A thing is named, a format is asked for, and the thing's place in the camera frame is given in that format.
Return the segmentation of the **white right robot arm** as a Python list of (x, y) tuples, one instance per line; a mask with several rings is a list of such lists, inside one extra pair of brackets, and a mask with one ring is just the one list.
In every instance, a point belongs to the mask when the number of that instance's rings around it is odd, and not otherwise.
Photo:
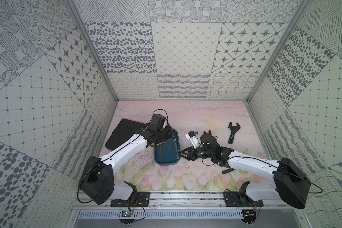
[(242, 184), (242, 195), (253, 201), (282, 200), (296, 209), (305, 208), (312, 183), (292, 160), (282, 158), (277, 161), (245, 155), (220, 146), (211, 133), (198, 136), (197, 132), (190, 131), (185, 137), (192, 144), (180, 153), (186, 160), (209, 158), (214, 164), (224, 168), (223, 174), (240, 170), (267, 180), (264, 183)]

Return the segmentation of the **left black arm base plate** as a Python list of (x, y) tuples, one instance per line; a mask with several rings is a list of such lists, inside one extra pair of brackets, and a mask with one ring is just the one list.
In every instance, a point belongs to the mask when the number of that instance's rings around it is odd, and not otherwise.
[(148, 207), (150, 200), (150, 192), (136, 192), (133, 193), (129, 199), (121, 200), (121, 199), (113, 199), (111, 201), (111, 207), (123, 207), (123, 208), (132, 208), (132, 207)]

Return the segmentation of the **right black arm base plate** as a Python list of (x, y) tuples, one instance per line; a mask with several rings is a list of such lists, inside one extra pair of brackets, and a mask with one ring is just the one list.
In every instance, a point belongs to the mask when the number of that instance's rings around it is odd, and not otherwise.
[(224, 202), (226, 207), (263, 207), (262, 200), (254, 201), (248, 197), (245, 193), (224, 191)]

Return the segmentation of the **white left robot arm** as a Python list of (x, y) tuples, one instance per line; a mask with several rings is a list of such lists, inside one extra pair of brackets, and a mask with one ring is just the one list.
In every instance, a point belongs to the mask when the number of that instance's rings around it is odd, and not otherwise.
[(170, 125), (164, 128), (148, 126), (136, 130), (129, 140), (115, 150), (102, 157), (92, 156), (87, 160), (78, 190), (98, 205), (108, 199), (123, 200), (133, 204), (136, 198), (136, 187), (126, 181), (116, 183), (115, 174), (128, 160), (148, 146), (174, 139), (174, 135), (174, 130)]

